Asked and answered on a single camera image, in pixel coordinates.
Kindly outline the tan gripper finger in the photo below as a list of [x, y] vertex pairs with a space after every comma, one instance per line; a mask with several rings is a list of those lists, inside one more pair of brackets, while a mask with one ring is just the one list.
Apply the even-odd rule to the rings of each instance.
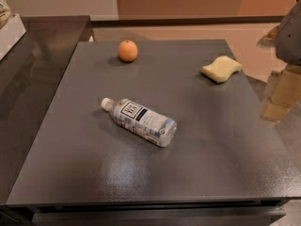
[[259, 43], [261, 45], [274, 45], [278, 32], [278, 25], [272, 28], [267, 34], [261, 37]]
[[279, 122], [301, 100], [301, 67], [288, 64], [280, 73], [268, 77], [261, 106], [261, 117]]

